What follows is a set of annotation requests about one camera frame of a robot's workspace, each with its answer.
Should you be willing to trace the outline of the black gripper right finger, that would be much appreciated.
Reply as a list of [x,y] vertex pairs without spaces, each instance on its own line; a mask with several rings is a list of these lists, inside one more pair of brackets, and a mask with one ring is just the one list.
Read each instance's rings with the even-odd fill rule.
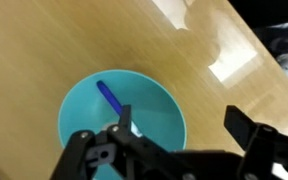
[[288,172],[288,136],[254,122],[234,105],[226,107],[224,127],[245,152],[237,170],[240,180],[281,180],[272,173],[274,163]]

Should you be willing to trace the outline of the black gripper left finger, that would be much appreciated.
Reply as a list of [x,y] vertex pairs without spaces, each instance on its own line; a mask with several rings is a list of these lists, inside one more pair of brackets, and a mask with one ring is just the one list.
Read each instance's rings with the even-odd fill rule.
[[168,180],[167,152],[145,136],[131,132],[131,106],[124,105],[117,124],[95,134],[73,133],[51,175],[51,180],[91,180],[101,165],[109,164],[125,180]]

